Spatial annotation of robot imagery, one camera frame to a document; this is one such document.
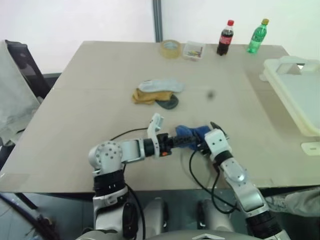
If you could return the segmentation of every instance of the red bottle cap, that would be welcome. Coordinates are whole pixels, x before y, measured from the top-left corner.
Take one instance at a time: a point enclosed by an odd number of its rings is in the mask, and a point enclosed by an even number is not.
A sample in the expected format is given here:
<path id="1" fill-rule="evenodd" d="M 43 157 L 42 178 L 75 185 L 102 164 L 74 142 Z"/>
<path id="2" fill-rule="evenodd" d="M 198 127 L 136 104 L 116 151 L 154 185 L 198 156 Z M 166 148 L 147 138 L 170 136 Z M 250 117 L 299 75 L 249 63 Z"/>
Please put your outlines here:
<path id="1" fill-rule="evenodd" d="M 228 26 L 233 26 L 233 25 L 234 25 L 234 22 L 235 22 L 235 21 L 233 21 L 233 20 L 229 20 L 229 21 L 228 21 Z"/>

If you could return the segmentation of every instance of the small box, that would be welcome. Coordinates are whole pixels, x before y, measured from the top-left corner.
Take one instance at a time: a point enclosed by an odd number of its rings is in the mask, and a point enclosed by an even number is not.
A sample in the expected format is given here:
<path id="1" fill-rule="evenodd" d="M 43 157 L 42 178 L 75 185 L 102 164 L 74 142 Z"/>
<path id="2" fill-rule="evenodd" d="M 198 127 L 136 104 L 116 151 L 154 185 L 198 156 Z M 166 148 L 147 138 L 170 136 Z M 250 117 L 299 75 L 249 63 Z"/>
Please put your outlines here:
<path id="1" fill-rule="evenodd" d="M 200 42 L 188 41 L 183 49 L 183 57 L 198 61 L 203 58 L 205 53 L 205 44 Z"/>

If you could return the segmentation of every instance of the soda bottle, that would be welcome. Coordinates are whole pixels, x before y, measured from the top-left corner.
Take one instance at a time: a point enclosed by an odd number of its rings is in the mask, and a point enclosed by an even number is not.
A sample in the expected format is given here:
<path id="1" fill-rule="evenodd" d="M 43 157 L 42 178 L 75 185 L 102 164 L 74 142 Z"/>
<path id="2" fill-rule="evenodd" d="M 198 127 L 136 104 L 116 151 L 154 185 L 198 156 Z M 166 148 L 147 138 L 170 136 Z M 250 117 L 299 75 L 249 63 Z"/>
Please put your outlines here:
<path id="1" fill-rule="evenodd" d="M 218 48 L 216 49 L 216 53 L 219 54 L 220 56 L 227 54 L 229 45 L 231 43 L 232 37 L 234 36 L 234 25 L 233 20 L 229 20 L 227 23 L 227 26 L 225 29 L 222 30 L 220 40 L 219 40 L 219 45 Z"/>
<path id="2" fill-rule="evenodd" d="M 268 23 L 269 19 L 264 18 L 261 22 L 261 25 L 254 30 L 249 46 L 246 49 L 248 53 L 255 54 L 256 52 L 258 52 L 262 41 L 265 39 L 265 36 L 267 35 Z"/>

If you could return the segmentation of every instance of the bottle cap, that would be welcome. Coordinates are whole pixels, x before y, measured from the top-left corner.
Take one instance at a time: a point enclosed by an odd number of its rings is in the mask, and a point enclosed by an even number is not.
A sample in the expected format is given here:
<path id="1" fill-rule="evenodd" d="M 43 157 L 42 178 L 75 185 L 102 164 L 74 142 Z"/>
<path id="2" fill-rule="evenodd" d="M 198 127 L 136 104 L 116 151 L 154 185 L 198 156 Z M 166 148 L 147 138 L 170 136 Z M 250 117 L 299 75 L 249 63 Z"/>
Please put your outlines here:
<path id="1" fill-rule="evenodd" d="M 228 26 L 233 26 L 234 25 L 234 22 L 233 20 L 228 20 Z"/>
<path id="2" fill-rule="evenodd" d="M 262 20 L 262 22 L 261 22 L 261 24 L 263 24 L 263 25 L 268 25 L 268 23 L 269 23 L 269 19 L 268 18 L 264 18 Z"/>

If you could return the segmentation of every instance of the white sock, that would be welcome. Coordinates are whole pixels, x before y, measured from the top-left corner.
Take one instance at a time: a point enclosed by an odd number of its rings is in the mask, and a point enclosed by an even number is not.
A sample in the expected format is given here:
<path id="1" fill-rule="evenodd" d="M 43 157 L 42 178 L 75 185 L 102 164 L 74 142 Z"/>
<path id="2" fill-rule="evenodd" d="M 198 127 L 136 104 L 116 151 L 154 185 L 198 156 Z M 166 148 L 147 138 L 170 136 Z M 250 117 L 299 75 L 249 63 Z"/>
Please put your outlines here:
<path id="1" fill-rule="evenodd" d="M 184 90 L 185 84 L 177 82 L 175 78 L 151 79 L 140 83 L 138 88 L 145 93 L 161 91 L 180 93 Z"/>

